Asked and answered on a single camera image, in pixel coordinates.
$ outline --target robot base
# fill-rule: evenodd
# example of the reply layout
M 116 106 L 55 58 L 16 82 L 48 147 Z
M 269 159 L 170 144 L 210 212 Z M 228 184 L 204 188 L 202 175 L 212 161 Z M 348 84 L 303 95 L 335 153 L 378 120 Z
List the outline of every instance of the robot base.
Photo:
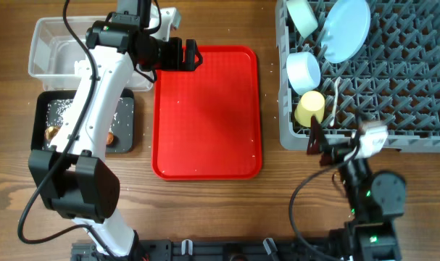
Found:
M 320 261 L 297 241 L 277 241 L 278 260 L 267 254 L 259 241 L 171 242 L 170 240 L 140 241 L 150 261 Z M 327 249 L 325 239 L 309 239 L 311 244 Z M 73 244 L 71 261 L 111 260 L 96 251 L 95 244 Z

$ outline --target food item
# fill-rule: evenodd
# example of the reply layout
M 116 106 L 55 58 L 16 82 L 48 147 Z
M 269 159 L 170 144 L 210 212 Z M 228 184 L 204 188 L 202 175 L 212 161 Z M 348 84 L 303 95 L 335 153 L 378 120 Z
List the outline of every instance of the food item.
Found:
M 107 135 L 107 146 L 112 145 L 113 138 L 114 138 L 113 133 L 109 133 L 109 135 Z
M 51 141 L 58 134 L 59 131 L 60 131 L 60 127 L 57 126 L 48 127 L 44 132 L 44 138 L 46 138 L 46 140 L 48 141 Z

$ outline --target black tray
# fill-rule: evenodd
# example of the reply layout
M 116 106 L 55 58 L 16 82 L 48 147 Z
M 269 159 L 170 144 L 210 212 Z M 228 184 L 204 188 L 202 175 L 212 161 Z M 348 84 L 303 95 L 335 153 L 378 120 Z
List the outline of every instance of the black tray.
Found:
M 71 106 L 76 91 L 45 91 L 36 103 L 31 149 L 46 149 L 49 142 L 44 132 L 49 126 L 62 126 L 62 114 Z M 118 101 L 110 130 L 115 137 L 106 153 L 126 153 L 133 148 L 134 137 L 134 93 L 123 89 Z

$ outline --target red tray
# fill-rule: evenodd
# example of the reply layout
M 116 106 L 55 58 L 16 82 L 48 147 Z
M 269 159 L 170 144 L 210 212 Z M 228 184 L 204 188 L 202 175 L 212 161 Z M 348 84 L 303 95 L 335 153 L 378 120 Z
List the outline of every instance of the red tray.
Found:
M 200 46 L 195 72 L 158 72 L 152 169 L 165 180 L 253 178 L 262 168 L 257 58 Z

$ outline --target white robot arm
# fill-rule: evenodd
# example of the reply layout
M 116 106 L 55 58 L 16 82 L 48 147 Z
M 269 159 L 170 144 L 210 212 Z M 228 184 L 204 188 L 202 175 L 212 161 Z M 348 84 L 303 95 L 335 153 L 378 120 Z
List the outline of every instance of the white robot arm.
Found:
M 118 99 L 134 70 L 151 70 L 155 75 L 155 70 L 193 71 L 202 63 L 195 40 L 187 40 L 184 53 L 182 40 L 170 38 L 170 31 L 180 23 L 176 8 L 161 12 L 157 1 L 156 4 L 152 5 L 151 0 L 119 0 L 116 12 L 88 29 L 86 46 L 94 59 L 96 75 L 89 60 L 78 63 L 81 68 L 77 71 L 82 79 L 72 106 L 64 114 L 64 124 L 52 139 L 49 150 L 33 150 L 28 163 L 48 209 L 82 225 L 104 256 L 126 260 L 143 260 L 145 251 L 137 233 L 125 224 L 116 208 L 120 184 L 104 164 L 107 134 Z M 97 81 L 91 101 L 79 123 L 93 78 Z M 66 151 L 77 126 L 78 134 Z M 49 176 L 59 161 L 57 158 L 64 153 L 64 162 L 60 162 L 63 166 L 51 180 L 45 181 L 44 174 Z M 75 172 L 68 175 L 71 165 L 75 165 Z M 37 244 L 22 237 L 23 224 L 22 219 L 20 239 Z

